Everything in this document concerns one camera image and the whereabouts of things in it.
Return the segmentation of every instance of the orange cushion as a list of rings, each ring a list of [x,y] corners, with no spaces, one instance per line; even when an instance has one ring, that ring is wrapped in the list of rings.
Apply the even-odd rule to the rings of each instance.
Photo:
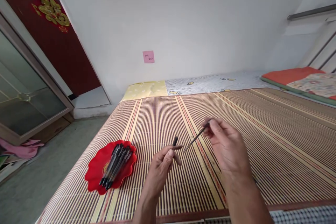
[[[287,85],[293,81],[298,81],[303,78],[306,78],[310,74],[324,74],[322,70],[317,70],[315,68],[311,68],[310,66],[306,66],[304,68],[292,68],[281,71],[273,71],[264,74],[262,77],[267,78],[271,81],[277,82],[282,85]]]

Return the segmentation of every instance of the pink cloth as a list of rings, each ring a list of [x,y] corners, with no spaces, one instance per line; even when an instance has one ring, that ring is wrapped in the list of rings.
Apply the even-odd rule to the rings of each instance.
[[[36,156],[38,147],[44,145],[44,143],[38,142],[38,140],[29,139],[19,146],[14,146],[0,138],[0,145],[7,150],[4,154],[15,154],[23,159],[30,159]]]

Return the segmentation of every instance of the yellow bed sheet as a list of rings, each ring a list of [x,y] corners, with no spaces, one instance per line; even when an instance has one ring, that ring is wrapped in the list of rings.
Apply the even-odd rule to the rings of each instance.
[[[121,101],[137,100],[155,96],[167,96],[165,81],[140,82],[130,85]]]

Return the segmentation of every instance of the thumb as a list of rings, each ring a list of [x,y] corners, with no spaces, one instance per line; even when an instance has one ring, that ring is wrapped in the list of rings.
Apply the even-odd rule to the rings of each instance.
[[[161,163],[161,166],[165,169],[168,170],[169,166],[173,162],[173,157],[174,157],[174,151],[170,149],[167,154],[165,155],[163,162]]]
[[[228,137],[225,135],[224,130],[222,127],[216,122],[216,120],[210,120],[209,122],[210,128],[213,132],[213,134],[219,139],[219,140],[227,140]]]

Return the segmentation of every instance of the floral blanket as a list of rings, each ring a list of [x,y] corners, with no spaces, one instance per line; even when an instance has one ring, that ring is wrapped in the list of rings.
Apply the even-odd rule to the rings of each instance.
[[[287,86],[336,100],[336,73],[313,73]]]

